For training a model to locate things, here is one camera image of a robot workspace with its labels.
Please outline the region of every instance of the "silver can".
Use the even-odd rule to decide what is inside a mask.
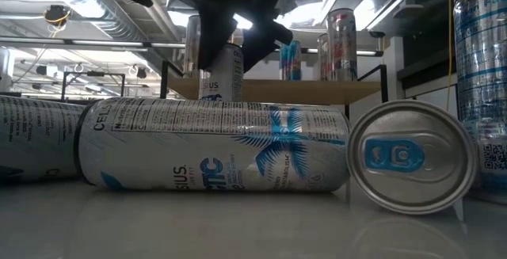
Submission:
[[[111,98],[80,123],[76,158],[94,185],[333,191],[349,177],[349,123],[327,106]]]
[[[327,81],[327,75],[330,71],[330,61],[328,54],[328,41],[327,33],[322,34],[317,39],[317,59],[318,59],[318,78],[321,81]]]
[[[72,150],[83,109],[0,97],[0,183],[76,176]]]
[[[471,187],[477,152],[464,126],[420,101],[390,101],[363,115],[350,135],[350,173],[377,204],[429,214]]]
[[[213,61],[210,71],[200,71],[200,100],[241,101],[243,53],[238,45],[225,44]]]
[[[479,148],[473,194],[507,204],[507,0],[455,0],[459,116]]]
[[[199,78],[199,42],[200,42],[200,17],[189,17],[185,41],[185,62],[183,64],[183,78]]]
[[[351,9],[333,10],[327,14],[330,71],[328,81],[357,80],[356,18]]]

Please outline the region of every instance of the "yellow cable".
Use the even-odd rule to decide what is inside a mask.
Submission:
[[[47,13],[47,12],[48,12],[47,10],[44,12],[44,19],[45,19],[47,22],[51,22],[51,23],[54,23],[54,22],[61,22],[61,21],[65,20],[65,19],[67,19],[67,18],[69,17],[69,15],[71,15],[71,12],[70,12],[70,10],[69,10],[69,11],[67,12],[67,14],[65,15],[65,17],[61,17],[61,18],[59,18],[59,19],[56,19],[56,20],[52,21],[52,20],[48,20],[48,19],[46,18],[46,13]]]
[[[449,76],[448,76],[448,86],[447,86],[447,104],[445,105],[445,110],[449,111],[449,101],[451,99],[451,81],[452,81],[452,0],[448,0],[449,7]]]

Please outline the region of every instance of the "energy drink can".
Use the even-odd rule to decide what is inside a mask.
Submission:
[[[330,72],[327,33],[322,34],[317,39],[317,58],[318,58],[318,78],[321,81],[327,81],[327,75]]]
[[[83,109],[0,97],[0,183],[76,176],[72,146]]]
[[[186,35],[183,78],[199,78],[197,61],[199,59],[200,17],[198,15],[189,17]]]
[[[459,116],[479,149],[472,195],[507,204],[507,0],[455,0]]]
[[[468,192],[477,151],[465,127],[421,101],[389,101],[350,134],[350,173],[377,204],[409,215],[434,213]]]
[[[329,106],[110,98],[87,107],[85,179],[126,189],[333,191],[349,122]]]
[[[331,46],[328,81],[357,80],[356,18],[351,9],[333,10],[327,15]]]
[[[280,79],[288,81],[301,80],[301,43],[292,41],[282,44],[280,49]]]
[[[238,45],[225,44],[210,71],[200,71],[200,100],[241,101],[243,53]]]

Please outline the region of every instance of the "exposed ductwork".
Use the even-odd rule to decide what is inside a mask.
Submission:
[[[63,0],[75,12],[83,17],[101,18],[107,22],[94,22],[102,32],[114,40],[146,41],[146,35],[137,27],[131,18],[121,9],[115,0]],[[145,59],[153,68],[161,72],[164,58],[154,49],[146,52],[134,52]]]

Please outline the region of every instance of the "blue palm tree graphic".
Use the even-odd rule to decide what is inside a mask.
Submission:
[[[303,140],[312,140],[305,135],[299,134],[301,130],[302,112],[298,108],[290,108],[287,115],[287,127],[282,126],[280,107],[269,106],[272,125],[272,135],[266,136],[233,136],[234,141],[251,147],[261,148],[261,152],[255,158],[257,167],[262,176],[265,176],[266,168],[276,165],[276,160],[283,152],[291,155],[291,165],[295,173],[301,179],[307,178],[307,147]],[[345,144],[341,140],[329,140],[326,142],[339,145]]]

